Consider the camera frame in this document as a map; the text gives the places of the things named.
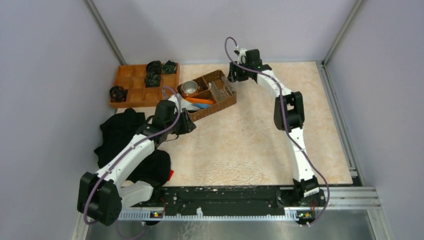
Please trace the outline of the brown wicker divided basket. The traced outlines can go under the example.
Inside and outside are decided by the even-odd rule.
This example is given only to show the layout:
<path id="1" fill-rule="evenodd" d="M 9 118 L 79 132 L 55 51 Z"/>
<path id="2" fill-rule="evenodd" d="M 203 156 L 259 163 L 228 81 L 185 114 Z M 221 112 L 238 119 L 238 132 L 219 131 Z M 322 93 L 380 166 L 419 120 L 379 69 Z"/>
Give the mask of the brown wicker divided basket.
<path id="1" fill-rule="evenodd" d="M 211 105 L 208 108 L 200 109 L 198 111 L 188 111 L 188 115 L 190 116 L 191 120 L 193 122 L 198 121 L 200 119 L 203 119 L 209 115 L 212 115 L 214 113 L 217 113 L 221 110 L 224 110 L 232 105 L 235 105 L 237 102 L 237 94 L 236 96 L 232 96 L 230 98 L 227 98 L 223 101 L 216 102 L 215 98 L 213 97 L 209 87 L 208 83 L 220 80 L 221 77 L 226 77 L 224 72 L 220 69 L 214 70 L 212 72 L 209 72 L 207 74 L 204 74 L 200 77 L 195 78 L 193 81 L 197 82 L 199 85 L 199 91 L 197 94 L 193 95 L 193 98 L 199 98 L 199 99 L 209 99 L 213 100 L 214 104 Z"/>

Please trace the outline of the clear textured plastic tray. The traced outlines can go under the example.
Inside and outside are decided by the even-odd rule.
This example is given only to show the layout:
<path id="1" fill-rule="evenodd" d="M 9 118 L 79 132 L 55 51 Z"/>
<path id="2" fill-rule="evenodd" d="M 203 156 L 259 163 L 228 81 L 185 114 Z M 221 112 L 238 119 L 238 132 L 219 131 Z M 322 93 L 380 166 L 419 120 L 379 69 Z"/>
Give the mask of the clear textured plastic tray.
<path id="1" fill-rule="evenodd" d="M 207 161 L 196 168 L 194 176 L 202 186 L 257 186 L 263 170 L 251 161 Z"/>

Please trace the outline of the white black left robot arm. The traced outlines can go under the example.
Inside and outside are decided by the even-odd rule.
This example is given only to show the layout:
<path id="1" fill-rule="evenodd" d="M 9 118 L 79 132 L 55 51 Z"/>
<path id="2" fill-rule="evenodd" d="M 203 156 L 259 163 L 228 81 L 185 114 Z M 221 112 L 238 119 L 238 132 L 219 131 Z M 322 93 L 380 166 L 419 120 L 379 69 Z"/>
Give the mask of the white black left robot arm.
<path id="1" fill-rule="evenodd" d="M 151 183 L 137 181 L 126 187 L 123 183 L 168 135 L 188 134 L 195 128 L 180 97 L 160 100 L 151 122 L 140 126 L 116 157 L 95 173 L 86 172 L 80 178 L 77 211 L 83 215 L 84 223 L 110 226 L 123 208 L 149 201 L 155 189 Z"/>

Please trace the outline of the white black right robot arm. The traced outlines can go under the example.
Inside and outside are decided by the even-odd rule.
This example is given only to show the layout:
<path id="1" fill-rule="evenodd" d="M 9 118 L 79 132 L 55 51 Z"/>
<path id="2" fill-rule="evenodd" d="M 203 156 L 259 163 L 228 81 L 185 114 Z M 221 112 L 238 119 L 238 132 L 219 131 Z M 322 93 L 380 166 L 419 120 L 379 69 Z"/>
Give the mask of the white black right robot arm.
<path id="1" fill-rule="evenodd" d="M 242 82 L 254 80 L 274 98 L 273 120 L 275 127 L 284 131 L 290 145 L 293 160 L 294 197 L 300 203 L 312 202 L 313 206 L 322 203 L 327 207 L 329 200 L 325 194 L 329 187 L 320 188 L 317 177 L 322 174 L 312 164 L 304 141 L 305 111 L 303 95 L 287 88 L 274 74 L 272 68 L 263 64 L 258 49 L 247 50 L 236 46 L 237 60 L 229 65 L 229 80 Z"/>

